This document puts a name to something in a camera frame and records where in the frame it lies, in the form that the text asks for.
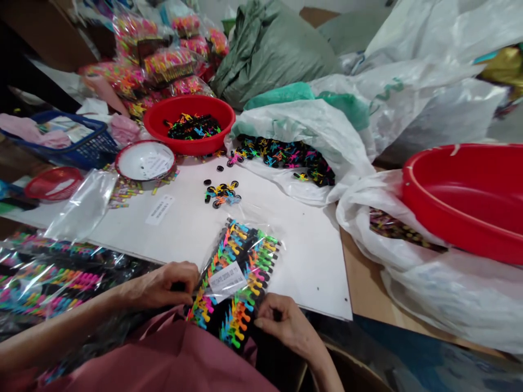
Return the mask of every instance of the person's right hand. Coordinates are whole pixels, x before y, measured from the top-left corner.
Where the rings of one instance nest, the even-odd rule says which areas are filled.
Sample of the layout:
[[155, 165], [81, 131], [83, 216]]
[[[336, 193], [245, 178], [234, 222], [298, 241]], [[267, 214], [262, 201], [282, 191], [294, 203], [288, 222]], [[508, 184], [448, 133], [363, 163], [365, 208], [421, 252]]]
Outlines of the person's right hand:
[[[281, 321], [275, 321], [274, 311], [282, 313]], [[254, 325], [279, 339], [310, 364], [321, 361], [327, 352], [320, 336], [290, 297], [267, 294]]]

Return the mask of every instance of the pink cloth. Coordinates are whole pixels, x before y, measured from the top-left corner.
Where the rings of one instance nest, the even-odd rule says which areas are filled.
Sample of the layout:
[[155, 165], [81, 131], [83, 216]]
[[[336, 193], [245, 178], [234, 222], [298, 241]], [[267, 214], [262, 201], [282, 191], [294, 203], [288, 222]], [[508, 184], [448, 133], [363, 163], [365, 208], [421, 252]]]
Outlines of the pink cloth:
[[0, 380], [0, 390], [277, 392], [249, 362], [173, 313], [155, 317], [125, 346], [49, 385], [36, 387], [35, 371], [28, 370]]
[[138, 141], [140, 127], [133, 120], [120, 114], [115, 114], [111, 118], [111, 132], [114, 140], [122, 146], [127, 146]]
[[62, 149], [71, 145], [71, 140], [64, 131], [51, 131], [41, 134], [37, 124], [30, 118], [20, 118], [9, 114], [0, 114], [0, 128], [23, 140], [54, 149]]

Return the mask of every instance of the red plastic basin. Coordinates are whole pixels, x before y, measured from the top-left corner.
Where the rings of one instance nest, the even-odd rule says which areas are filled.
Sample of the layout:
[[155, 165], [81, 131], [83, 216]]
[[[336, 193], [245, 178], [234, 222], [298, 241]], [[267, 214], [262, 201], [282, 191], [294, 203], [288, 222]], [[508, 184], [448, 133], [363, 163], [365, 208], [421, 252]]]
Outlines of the red plastic basin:
[[403, 168], [403, 202], [436, 236], [468, 252], [523, 265], [523, 145], [450, 145]]
[[[210, 114], [218, 120], [222, 132], [200, 140], [176, 140], [167, 137], [169, 129], [163, 121], [177, 121], [182, 113]], [[235, 121], [236, 114], [229, 104], [205, 95], [184, 95], [160, 101], [147, 111], [143, 119], [147, 131], [169, 146], [175, 154], [192, 156], [207, 155], [217, 151], [223, 145], [223, 139], [230, 132]]]

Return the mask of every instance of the blue plastic basket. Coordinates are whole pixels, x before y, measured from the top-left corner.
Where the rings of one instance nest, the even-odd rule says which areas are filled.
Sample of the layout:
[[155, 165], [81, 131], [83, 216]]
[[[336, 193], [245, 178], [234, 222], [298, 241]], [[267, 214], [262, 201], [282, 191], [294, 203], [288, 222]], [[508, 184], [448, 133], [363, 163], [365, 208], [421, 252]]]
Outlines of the blue plastic basket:
[[101, 169], [108, 163], [114, 162], [119, 150], [113, 138], [109, 132], [107, 132], [107, 124], [102, 123], [101, 121], [90, 120], [76, 114], [68, 114], [59, 111], [42, 112], [31, 118], [38, 124], [44, 124], [59, 116], [68, 117], [71, 120], [94, 130], [94, 132], [89, 136], [84, 137], [79, 142], [71, 144], [67, 148], [56, 150], [39, 144], [26, 142], [8, 132], [1, 131], [14, 143], [30, 149], [35, 154], [40, 155], [53, 163], [89, 170], [93, 168]]

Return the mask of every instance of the white table surface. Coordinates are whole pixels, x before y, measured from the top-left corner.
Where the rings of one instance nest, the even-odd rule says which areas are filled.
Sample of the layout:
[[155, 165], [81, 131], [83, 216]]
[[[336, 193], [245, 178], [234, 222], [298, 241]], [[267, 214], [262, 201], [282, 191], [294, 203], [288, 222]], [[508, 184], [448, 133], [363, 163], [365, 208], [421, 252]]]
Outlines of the white table surface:
[[[262, 216], [261, 223], [274, 227], [275, 235], [284, 244], [269, 291], [291, 296], [306, 309], [352, 320], [335, 206], [305, 205], [286, 196], [274, 183], [238, 166], [228, 168], [226, 163], [226, 158], [207, 163], [186, 158], [178, 166], [180, 173], [174, 182], [161, 187], [154, 196], [146, 190], [132, 197], [128, 208], [109, 210], [87, 241], [153, 262], [188, 260], [201, 269], [229, 213], [241, 221], [245, 219], [242, 211], [249, 215], [255, 211]], [[218, 172], [218, 165], [225, 170]], [[241, 208], [234, 205], [213, 209], [205, 204], [206, 179], [214, 186], [238, 181], [236, 193], [242, 197]], [[145, 224], [165, 194], [174, 197], [174, 204], [159, 225]], [[42, 204], [32, 211], [11, 211], [3, 216], [47, 228], [65, 203]]]

